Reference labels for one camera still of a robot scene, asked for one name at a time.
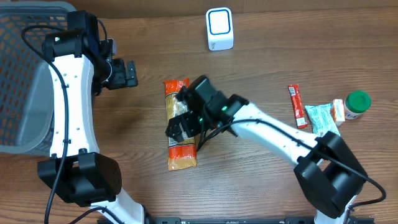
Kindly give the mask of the orange spaghetti pasta packet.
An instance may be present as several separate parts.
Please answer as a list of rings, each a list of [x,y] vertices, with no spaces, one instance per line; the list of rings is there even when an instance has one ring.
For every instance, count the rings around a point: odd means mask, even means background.
[[[189,78],[184,80],[164,81],[167,121],[188,111],[187,105],[175,98],[175,95],[183,86],[189,86]],[[177,142],[169,137],[169,170],[182,170],[196,166],[197,150],[195,138],[188,138],[184,136],[184,140],[182,142]]]

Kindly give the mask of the red sachet stick packet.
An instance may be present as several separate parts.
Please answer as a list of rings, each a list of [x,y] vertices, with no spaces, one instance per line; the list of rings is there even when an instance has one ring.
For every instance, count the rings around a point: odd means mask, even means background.
[[[299,91],[299,85],[298,84],[288,85],[288,90],[290,93],[290,99],[293,106],[297,128],[298,129],[306,128],[308,126],[308,123],[305,121],[304,107],[302,104],[302,99]]]

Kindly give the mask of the teal wet wipes packet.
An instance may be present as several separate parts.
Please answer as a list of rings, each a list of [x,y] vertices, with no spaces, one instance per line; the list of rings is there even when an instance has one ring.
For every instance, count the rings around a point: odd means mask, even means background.
[[[325,105],[305,105],[305,110],[312,123],[313,133],[323,137],[327,132],[340,135],[331,116],[331,103]]]

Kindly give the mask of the orange Kleenex tissue pack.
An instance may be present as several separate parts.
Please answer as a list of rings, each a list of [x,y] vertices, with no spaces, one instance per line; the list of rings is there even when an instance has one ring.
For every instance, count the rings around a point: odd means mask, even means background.
[[[336,126],[345,122],[345,108],[342,99],[334,99],[331,102],[331,116]]]

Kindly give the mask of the green lid jar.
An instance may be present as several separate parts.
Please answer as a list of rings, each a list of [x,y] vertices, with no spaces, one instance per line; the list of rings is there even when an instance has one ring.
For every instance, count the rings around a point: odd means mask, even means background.
[[[371,98],[366,92],[356,90],[345,98],[344,107],[346,119],[357,119],[371,107]]]

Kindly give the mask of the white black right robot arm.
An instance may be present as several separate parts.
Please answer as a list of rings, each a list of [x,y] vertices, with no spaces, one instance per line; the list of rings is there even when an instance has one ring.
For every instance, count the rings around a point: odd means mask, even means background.
[[[337,134],[319,137],[293,128],[239,96],[226,97],[207,76],[177,88],[187,111],[169,119],[166,135],[177,142],[200,136],[200,146],[225,131],[265,147],[294,169],[315,223],[346,223],[363,188],[366,171]]]

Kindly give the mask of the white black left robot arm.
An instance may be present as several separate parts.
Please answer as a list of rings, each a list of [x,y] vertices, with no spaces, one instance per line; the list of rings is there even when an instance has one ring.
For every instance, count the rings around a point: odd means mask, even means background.
[[[52,29],[42,48],[53,83],[54,134],[50,158],[37,166],[52,197],[100,212],[111,223],[149,223],[144,206],[122,187],[118,163],[100,153],[93,100],[103,88],[138,84],[135,64],[116,58],[113,39],[100,39],[104,25],[86,11],[67,14],[66,29]]]

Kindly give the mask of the white barcode scanner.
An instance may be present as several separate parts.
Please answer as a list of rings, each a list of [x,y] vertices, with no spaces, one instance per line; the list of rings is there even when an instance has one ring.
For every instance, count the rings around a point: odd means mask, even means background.
[[[233,17],[227,7],[209,9],[205,15],[210,51],[229,50],[234,46]]]

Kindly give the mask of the grey plastic mesh basket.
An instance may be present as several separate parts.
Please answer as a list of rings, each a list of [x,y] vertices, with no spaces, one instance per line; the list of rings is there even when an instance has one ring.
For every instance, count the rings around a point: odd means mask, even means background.
[[[66,28],[75,8],[61,1],[1,3],[1,152],[48,156],[53,136],[53,85],[48,64],[21,38],[40,49],[50,30]]]

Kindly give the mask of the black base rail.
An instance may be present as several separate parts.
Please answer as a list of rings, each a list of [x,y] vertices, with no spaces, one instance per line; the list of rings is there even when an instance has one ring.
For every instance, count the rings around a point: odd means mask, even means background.
[[[157,217],[156,224],[314,224],[311,217],[285,217],[283,219],[180,219],[178,217]]]

